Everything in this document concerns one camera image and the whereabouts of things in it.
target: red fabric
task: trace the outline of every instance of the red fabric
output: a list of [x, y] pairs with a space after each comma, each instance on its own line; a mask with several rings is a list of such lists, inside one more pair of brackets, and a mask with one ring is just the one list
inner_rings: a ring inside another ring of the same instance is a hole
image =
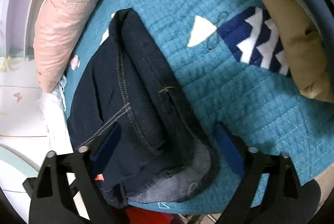
[[128, 207], [125, 211], [130, 219], [130, 224], [170, 224], [174, 219], [172, 214], [149, 211], [137, 207]]

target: white tile floor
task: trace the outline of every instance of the white tile floor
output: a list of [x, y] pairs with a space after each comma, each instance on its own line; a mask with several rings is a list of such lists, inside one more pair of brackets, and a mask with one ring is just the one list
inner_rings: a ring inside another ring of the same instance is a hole
[[[0, 57], [0, 146], [35, 169], [49, 151], [43, 115], [37, 104], [41, 89], [34, 61]], [[19, 215], [28, 222], [30, 198], [22, 187], [26, 177], [0, 161], [0, 187]]]

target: pink floral patch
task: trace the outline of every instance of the pink floral patch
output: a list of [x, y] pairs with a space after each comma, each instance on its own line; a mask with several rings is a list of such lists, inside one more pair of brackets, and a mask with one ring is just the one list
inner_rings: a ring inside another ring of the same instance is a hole
[[80, 66], [80, 61], [79, 61], [79, 57], [77, 55], [75, 55], [70, 62], [71, 65], [71, 69], [75, 70], [76, 68], [79, 68]]
[[20, 100], [22, 100], [22, 96], [20, 92], [17, 92], [13, 95], [14, 97], [17, 97], [17, 101], [16, 102], [20, 102]]

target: pink cushion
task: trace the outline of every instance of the pink cushion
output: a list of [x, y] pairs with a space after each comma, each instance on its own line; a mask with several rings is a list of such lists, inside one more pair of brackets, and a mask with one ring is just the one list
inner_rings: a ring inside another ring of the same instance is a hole
[[98, 0], [45, 0], [33, 43], [37, 78], [45, 92], [60, 80]]

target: metal screw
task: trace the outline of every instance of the metal screw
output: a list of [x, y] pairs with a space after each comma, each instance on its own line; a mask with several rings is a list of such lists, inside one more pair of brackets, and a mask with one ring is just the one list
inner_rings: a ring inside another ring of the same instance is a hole
[[51, 157], [54, 157], [55, 155], [56, 155], [56, 152], [54, 152], [54, 151], [49, 151], [49, 152], [46, 154], [46, 157], [51, 158]]
[[281, 152], [281, 156], [284, 158], [289, 158], [289, 154], [287, 152]]
[[88, 146], [81, 146], [78, 148], [79, 153], [87, 152], [89, 150]]
[[253, 154], [256, 154], [258, 153], [258, 148], [257, 147], [248, 147], [248, 151], [253, 153]]

